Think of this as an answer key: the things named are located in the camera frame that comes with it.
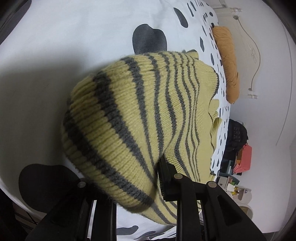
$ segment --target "bed sheet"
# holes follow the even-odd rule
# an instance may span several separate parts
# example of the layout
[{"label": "bed sheet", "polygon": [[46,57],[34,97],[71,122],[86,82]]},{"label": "bed sheet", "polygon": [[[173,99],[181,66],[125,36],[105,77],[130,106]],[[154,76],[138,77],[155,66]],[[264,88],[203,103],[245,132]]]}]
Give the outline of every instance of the bed sheet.
[{"label": "bed sheet", "polygon": [[[230,104],[211,32],[214,25],[218,25],[216,14],[199,0],[114,0],[112,4],[96,0],[33,1],[0,45],[0,187],[25,210],[43,217],[44,209],[34,206],[39,197],[29,205],[23,195],[29,188],[20,190],[19,177],[25,167],[32,167],[26,173],[32,176],[40,166],[53,165],[67,166],[80,177],[63,156],[59,140],[71,89],[84,76],[123,56],[161,50],[194,49],[200,60],[219,74],[214,98],[220,101],[217,111],[223,121],[211,163],[216,173],[225,148]],[[175,227],[156,224],[122,207],[118,207],[117,228],[118,240],[159,239],[173,237],[176,232]]]}]

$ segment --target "pink fabric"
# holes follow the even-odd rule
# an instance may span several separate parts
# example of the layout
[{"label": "pink fabric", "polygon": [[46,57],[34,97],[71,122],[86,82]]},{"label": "pink fabric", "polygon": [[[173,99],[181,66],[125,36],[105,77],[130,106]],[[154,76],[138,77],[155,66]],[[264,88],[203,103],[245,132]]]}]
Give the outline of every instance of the pink fabric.
[{"label": "pink fabric", "polygon": [[246,144],[243,146],[242,160],[239,165],[238,164],[235,165],[233,172],[239,173],[239,172],[245,172],[250,170],[251,158],[252,158],[252,147]]}]

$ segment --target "white bed sheet with black spots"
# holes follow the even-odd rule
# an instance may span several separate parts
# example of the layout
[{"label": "white bed sheet with black spots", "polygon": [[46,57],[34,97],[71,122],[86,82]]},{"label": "white bed sheet with black spots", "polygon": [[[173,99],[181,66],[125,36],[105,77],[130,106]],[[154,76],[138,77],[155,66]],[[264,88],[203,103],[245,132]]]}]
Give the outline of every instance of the white bed sheet with black spots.
[{"label": "white bed sheet with black spots", "polygon": [[[218,20],[213,9],[199,0],[33,1],[0,45],[0,95],[1,101],[9,103],[9,107],[0,106],[5,116],[0,124],[6,127],[1,135],[3,140],[8,136],[14,146],[24,147],[6,153],[6,159],[14,166],[0,174],[1,188],[17,204],[41,217],[47,202],[26,193],[30,188],[23,187],[31,185],[31,178],[26,175],[58,164],[77,172],[62,158],[62,150],[56,144],[66,100],[75,83],[123,56],[162,50],[194,49],[200,60],[219,74],[219,90],[214,98],[220,101],[218,113],[223,121],[211,163],[216,173],[225,148],[230,104],[226,100],[221,57],[211,31],[215,25]],[[13,84],[20,79],[16,73],[22,73],[18,85]],[[11,135],[10,130],[19,134]],[[118,207],[117,233],[118,240],[153,240],[174,237],[176,228]]]}]

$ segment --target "folded garment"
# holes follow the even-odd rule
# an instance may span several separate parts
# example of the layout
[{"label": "folded garment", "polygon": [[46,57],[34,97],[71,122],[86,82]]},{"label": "folded garment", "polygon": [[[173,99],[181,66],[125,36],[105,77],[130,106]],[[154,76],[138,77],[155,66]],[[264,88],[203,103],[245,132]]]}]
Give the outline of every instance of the folded garment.
[{"label": "folded garment", "polygon": [[225,73],[226,99],[230,104],[233,104],[239,97],[239,74],[232,36],[227,27],[215,26],[212,32]]},{"label": "folded garment", "polygon": [[121,206],[176,224],[164,202],[157,161],[206,183],[221,119],[219,75],[197,52],[127,56],[73,89],[62,123],[68,158]]}]

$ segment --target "bed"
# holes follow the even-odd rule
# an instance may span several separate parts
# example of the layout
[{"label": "bed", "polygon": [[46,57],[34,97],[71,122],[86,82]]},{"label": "bed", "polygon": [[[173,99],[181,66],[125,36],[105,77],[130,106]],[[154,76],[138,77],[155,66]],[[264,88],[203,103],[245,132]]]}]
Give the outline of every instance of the bed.
[{"label": "bed", "polygon": [[[239,11],[227,8],[214,11],[198,0],[153,4],[33,1],[0,45],[1,189],[23,209],[42,218],[67,189],[67,182],[83,177],[60,146],[59,128],[71,89],[87,74],[123,56],[163,50],[194,49],[200,60],[219,74],[214,99],[219,99],[217,112],[222,123],[211,159],[211,171],[217,173],[227,138],[230,104],[211,28],[223,24],[236,33],[237,25],[232,23],[236,19],[232,16]],[[248,58],[242,62],[239,56],[244,53],[239,52],[238,69],[244,71],[241,96],[255,99],[250,80],[256,73],[240,69],[249,63],[252,66],[247,69],[259,68],[258,49],[254,44],[252,48],[248,36],[234,34],[234,41],[236,45],[240,39],[246,39],[244,46],[238,45],[238,51],[246,45],[250,47],[252,61]],[[174,237],[176,233],[173,226],[157,224],[120,206],[117,228],[119,240],[153,240]]]}]

